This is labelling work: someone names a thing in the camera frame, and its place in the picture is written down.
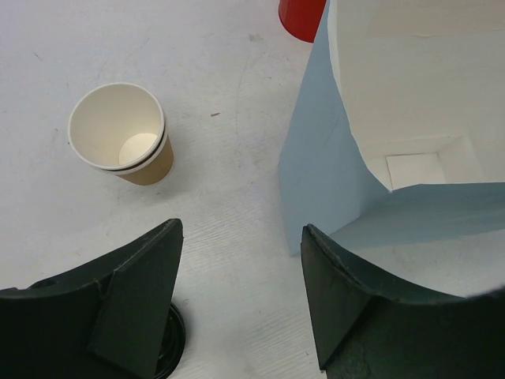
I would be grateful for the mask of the light blue paper bag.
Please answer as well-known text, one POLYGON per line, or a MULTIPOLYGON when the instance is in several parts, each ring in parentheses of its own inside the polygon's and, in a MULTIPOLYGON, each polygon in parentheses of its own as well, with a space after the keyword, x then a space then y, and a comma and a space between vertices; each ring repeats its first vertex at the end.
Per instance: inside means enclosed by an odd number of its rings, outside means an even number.
POLYGON ((279 161, 289 251, 504 247, 504 4, 330 1, 279 161))

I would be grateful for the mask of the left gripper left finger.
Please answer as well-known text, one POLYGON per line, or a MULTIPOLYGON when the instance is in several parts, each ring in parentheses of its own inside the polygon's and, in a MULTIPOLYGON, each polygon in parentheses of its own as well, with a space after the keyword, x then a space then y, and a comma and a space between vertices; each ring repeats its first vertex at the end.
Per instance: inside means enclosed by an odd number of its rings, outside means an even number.
POLYGON ((153 379, 183 226, 144 235, 30 287, 1 292, 4 378, 153 379))

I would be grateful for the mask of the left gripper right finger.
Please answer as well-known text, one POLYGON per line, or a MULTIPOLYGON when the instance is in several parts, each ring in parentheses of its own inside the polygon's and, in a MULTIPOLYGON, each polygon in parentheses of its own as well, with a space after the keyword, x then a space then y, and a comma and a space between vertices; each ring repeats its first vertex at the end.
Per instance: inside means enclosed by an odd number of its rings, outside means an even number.
POLYGON ((319 367, 329 378, 501 378, 504 291, 467 298, 401 279, 303 228, 319 367))

